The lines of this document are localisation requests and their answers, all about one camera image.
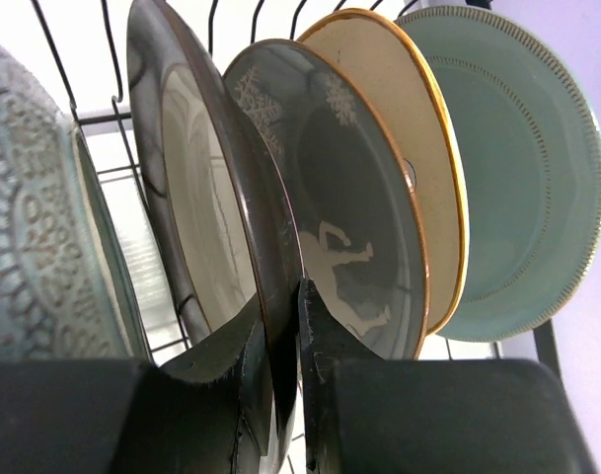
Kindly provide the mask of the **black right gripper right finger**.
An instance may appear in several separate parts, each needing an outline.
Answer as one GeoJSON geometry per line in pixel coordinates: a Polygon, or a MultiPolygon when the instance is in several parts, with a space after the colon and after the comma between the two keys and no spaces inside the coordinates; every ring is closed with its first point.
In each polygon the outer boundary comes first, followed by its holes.
{"type": "Polygon", "coordinates": [[[527,359],[385,360],[298,292],[310,473],[593,473],[561,382],[527,359]]]}

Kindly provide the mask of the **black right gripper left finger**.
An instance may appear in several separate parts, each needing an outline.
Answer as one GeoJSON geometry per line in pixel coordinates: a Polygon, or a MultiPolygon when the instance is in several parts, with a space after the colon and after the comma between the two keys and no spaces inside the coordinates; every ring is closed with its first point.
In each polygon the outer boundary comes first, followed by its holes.
{"type": "Polygon", "coordinates": [[[266,451],[260,304],[163,364],[0,362],[0,473],[234,473],[266,451]]]}

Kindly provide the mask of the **brown rimmed cream plate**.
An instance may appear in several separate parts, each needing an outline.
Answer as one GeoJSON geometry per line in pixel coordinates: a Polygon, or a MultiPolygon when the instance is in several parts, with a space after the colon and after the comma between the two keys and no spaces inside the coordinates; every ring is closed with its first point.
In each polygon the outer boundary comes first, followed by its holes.
{"type": "Polygon", "coordinates": [[[260,304],[270,384],[266,451],[291,440],[297,292],[303,275],[288,197],[261,135],[206,48],[165,1],[131,4],[126,33],[133,129],[148,217],[191,348],[260,304]]]}

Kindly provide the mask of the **dark green reindeer plate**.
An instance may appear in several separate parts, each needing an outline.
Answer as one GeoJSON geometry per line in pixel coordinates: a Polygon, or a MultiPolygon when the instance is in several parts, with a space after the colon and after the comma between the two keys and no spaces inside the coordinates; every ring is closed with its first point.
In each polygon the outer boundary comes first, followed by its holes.
{"type": "Polygon", "coordinates": [[[332,61],[290,39],[247,46],[224,79],[276,162],[331,314],[378,356],[416,358],[430,299],[424,232],[375,108],[332,61]]]}

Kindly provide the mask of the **blue floral white plate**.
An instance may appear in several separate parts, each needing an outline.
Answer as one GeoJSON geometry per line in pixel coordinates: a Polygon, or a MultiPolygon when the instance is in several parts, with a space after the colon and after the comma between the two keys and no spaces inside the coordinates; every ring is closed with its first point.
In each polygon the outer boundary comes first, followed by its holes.
{"type": "Polygon", "coordinates": [[[83,133],[0,45],[0,360],[149,355],[83,133]]]}

